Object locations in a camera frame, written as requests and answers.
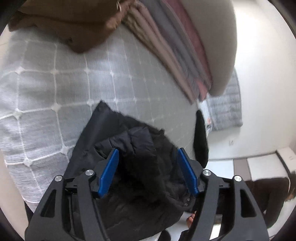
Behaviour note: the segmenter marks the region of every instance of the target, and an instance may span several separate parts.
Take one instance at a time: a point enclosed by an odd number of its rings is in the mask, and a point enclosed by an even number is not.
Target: brown coat
[[[36,25],[67,42],[75,52],[102,43],[118,27],[134,0],[27,0],[9,30]]]

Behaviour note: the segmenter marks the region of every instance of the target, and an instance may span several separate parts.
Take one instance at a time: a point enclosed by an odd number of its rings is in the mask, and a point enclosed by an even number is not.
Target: jacket sleeve
[[[288,195],[289,180],[283,178],[280,182],[281,183],[272,190],[269,196],[266,213],[264,215],[267,228],[273,226],[277,221]]]

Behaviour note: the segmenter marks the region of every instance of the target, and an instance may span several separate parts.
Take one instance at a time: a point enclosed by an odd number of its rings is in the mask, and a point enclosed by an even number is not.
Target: white wall
[[[234,8],[244,124],[209,134],[210,159],[268,153],[296,140],[296,40],[267,0],[234,0]]]

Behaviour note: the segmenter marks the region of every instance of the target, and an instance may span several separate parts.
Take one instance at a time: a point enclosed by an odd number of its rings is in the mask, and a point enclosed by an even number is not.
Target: beige pillow
[[[231,0],[181,0],[196,27],[207,55],[213,85],[221,95],[230,80],[237,51],[237,29]]]

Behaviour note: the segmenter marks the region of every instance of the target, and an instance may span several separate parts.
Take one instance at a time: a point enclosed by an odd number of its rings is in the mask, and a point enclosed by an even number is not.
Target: person
[[[288,202],[296,196],[295,171],[289,175],[289,179],[286,177],[276,177],[246,181],[246,185],[259,206],[267,228],[273,226],[277,221],[284,202]],[[189,228],[194,217],[195,213],[191,214],[186,220]]]

